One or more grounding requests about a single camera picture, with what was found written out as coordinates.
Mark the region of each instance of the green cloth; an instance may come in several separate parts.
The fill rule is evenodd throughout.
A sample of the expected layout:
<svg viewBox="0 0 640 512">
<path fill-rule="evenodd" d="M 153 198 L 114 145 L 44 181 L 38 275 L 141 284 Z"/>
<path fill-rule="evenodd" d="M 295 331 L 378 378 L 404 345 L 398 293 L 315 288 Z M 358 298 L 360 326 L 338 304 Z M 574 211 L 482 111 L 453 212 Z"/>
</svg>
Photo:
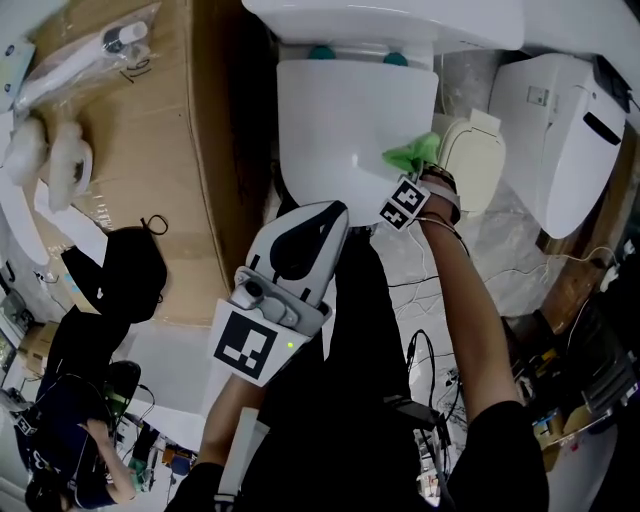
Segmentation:
<svg viewBox="0 0 640 512">
<path fill-rule="evenodd" d="M 425 163 L 437 164 L 439 148 L 440 136 L 429 132 L 406 146 L 385 151 L 382 158 L 389 165 L 411 174 L 420 171 Z"/>
</svg>

